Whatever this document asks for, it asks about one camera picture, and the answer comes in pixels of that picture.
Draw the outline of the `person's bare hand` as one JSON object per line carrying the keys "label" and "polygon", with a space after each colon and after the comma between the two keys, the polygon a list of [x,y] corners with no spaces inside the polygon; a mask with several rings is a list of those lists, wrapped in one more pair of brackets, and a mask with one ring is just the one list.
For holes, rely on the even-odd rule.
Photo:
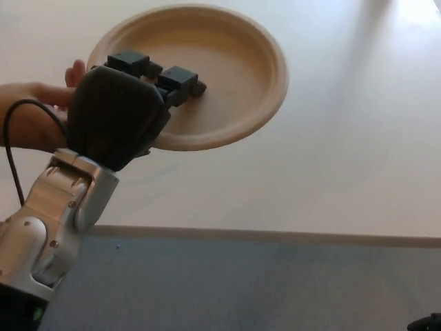
{"label": "person's bare hand", "polygon": [[[41,82],[7,83],[1,85],[1,121],[16,101],[32,99],[46,105],[61,122],[68,117],[68,106],[75,88],[86,73],[85,62],[77,59],[65,71],[66,86]],[[67,146],[62,131],[42,109],[33,104],[20,105],[12,114],[9,126],[10,145],[16,148],[54,152]]]}

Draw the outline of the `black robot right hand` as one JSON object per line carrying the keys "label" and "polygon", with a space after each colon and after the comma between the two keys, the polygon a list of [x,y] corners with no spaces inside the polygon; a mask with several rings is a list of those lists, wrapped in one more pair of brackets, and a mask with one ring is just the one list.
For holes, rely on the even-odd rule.
{"label": "black robot right hand", "polygon": [[441,331],[441,314],[432,313],[427,317],[411,322],[408,331]]}

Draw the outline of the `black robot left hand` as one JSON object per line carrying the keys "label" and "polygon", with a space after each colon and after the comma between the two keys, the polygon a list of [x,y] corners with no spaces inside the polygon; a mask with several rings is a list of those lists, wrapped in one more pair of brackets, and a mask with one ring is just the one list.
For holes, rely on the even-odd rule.
{"label": "black robot left hand", "polygon": [[68,111],[69,147],[114,172],[149,152],[170,108],[206,90],[195,72],[164,70],[140,52],[111,54],[76,87]]}

